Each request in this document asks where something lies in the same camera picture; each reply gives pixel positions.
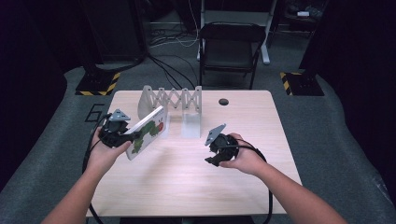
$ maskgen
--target white cable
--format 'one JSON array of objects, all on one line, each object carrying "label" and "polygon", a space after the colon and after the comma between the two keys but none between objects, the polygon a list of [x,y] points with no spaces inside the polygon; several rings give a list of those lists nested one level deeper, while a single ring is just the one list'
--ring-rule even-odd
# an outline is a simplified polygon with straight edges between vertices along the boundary
[{"label": "white cable", "polygon": [[[162,45],[166,45],[166,44],[180,44],[181,46],[183,46],[183,47],[185,47],[185,48],[188,48],[188,47],[191,47],[192,45],[194,45],[195,42],[197,42],[198,36],[199,36],[199,33],[198,33],[198,25],[197,25],[197,22],[196,22],[196,20],[195,20],[194,14],[193,14],[193,12],[192,12],[191,0],[189,0],[189,7],[190,7],[191,16],[192,16],[192,19],[194,20],[194,25],[195,25],[195,31],[196,31],[195,39],[193,39],[193,40],[180,40],[179,38],[176,37],[175,39],[176,39],[177,41],[166,42],[166,43],[161,43],[161,44],[158,44],[158,45],[150,46],[151,49],[152,49],[152,48],[159,47],[159,46],[162,46]],[[192,41],[192,43],[189,44],[189,45],[184,45],[184,44],[183,44],[183,43],[188,43],[188,42],[191,42],[191,41]]]},{"label": "white cable", "polygon": [[191,12],[192,19],[194,20],[195,31],[196,31],[196,34],[197,34],[196,37],[195,37],[195,40],[193,40],[193,42],[190,45],[183,45],[182,41],[180,41],[178,38],[176,38],[176,40],[179,41],[180,45],[183,46],[183,47],[186,47],[186,48],[187,47],[191,47],[198,40],[198,26],[197,26],[197,21],[195,20],[195,17],[194,17],[194,13],[192,12],[191,0],[189,0],[189,7],[190,7],[190,12]]}]

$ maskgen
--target finger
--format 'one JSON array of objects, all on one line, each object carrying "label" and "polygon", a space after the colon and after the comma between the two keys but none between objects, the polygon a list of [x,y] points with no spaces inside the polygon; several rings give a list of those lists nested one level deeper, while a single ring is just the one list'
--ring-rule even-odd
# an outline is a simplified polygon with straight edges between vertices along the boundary
[{"label": "finger", "polygon": [[223,168],[234,168],[233,167],[233,161],[221,161],[219,163],[219,166],[221,166]]},{"label": "finger", "polygon": [[239,133],[230,133],[230,136],[232,136],[235,139],[243,139],[241,134]]},{"label": "finger", "polygon": [[99,132],[102,130],[102,127],[98,127],[95,130],[95,133],[93,134],[93,141],[96,142],[99,140]]},{"label": "finger", "polygon": [[128,147],[130,147],[132,144],[131,141],[126,141],[124,142],[122,145],[120,145],[119,147],[117,147],[117,153],[118,155],[122,154],[123,152],[126,151],[126,149],[128,149]]}]

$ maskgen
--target hand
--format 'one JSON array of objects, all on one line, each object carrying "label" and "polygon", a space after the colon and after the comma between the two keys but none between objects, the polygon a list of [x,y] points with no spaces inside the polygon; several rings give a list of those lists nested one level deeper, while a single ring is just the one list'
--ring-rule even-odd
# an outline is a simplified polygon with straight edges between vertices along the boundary
[{"label": "hand", "polygon": [[88,160],[87,171],[98,174],[99,177],[111,168],[117,157],[128,149],[132,142],[127,141],[119,147],[108,147],[99,138],[99,132],[102,127],[96,129],[91,142],[91,156]]},{"label": "hand", "polygon": [[[250,144],[243,141],[243,138],[238,133],[230,133],[236,141],[238,142],[238,146],[247,146],[251,147]],[[235,168],[239,171],[249,174],[249,175],[257,175],[257,172],[262,168],[262,166],[266,164],[262,158],[257,155],[257,153],[253,150],[247,148],[239,148],[238,156],[232,161],[222,161],[219,166],[224,168]]]}]

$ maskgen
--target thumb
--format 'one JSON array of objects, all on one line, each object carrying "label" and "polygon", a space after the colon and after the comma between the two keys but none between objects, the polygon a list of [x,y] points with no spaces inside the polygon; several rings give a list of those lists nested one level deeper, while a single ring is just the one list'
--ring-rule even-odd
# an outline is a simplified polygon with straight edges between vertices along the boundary
[{"label": "thumb", "polygon": [[219,163],[219,166],[221,166],[223,168],[234,168],[233,167],[233,161],[221,161]]},{"label": "thumb", "polygon": [[128,149],[128,147],[130,147],[132,144],[131,141],[126,141],[124,142],[122,145],[120,145],[119,147],[117,147],[117,153],[118,155],[122,154],[123,152],[126,151],[126,149]]}]

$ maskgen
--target gray floor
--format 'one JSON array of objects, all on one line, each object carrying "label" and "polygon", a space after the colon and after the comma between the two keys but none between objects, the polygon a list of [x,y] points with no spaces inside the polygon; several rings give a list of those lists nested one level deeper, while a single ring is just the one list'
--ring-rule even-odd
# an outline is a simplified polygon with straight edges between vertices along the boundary
[{"label": "gray floor", "polygon": [[[307,39],[300,35],[276,35],[269,49],[271,64],[259,63],[253,89],[268,90],[273,94],[305,187],[331,204],[349,223],[396,223],[394,206],[379,188],[381,179],[377,171],[349,133],[343,108],[332,88],[318,77],[325,92],[323,97],[288,96],[285,93],[279,73],[299,71],[306,45]],[[188,61],[198,75],[197,43],[189,48],[179,44],[161,45],[151,48],[150,53],[174,66],[195,84],[190,65],[178,57]],[[178,57],[161,56],[165,54]],[[76,96],[75,87],[83,74],[81,68],[65,74],[68,89],[64,100],[0,194],[0,223],[40,222],[80,176],[83,154],[94,125],[85,119],[94,104],[103,104],[95,109],[106,113],[114,94]],[[175,77],[183,86],[191,88],[183,77]],[[248,84],[248,77],[244,80],[233,76],[233,80]],[[218,89],[213,85],[215,81],[207,75],[203,89]],[[150,85],[154,90],[172,88],[162,69],[146,59],[121,73],[115,91],[142,90],[144,85]],[[265,216],[254,218],[261,223]],[[105,223],[118,223],[118,220],[117,217],[104,217]],[[291,221],[287,215],[274,215],[271,223]]]}]

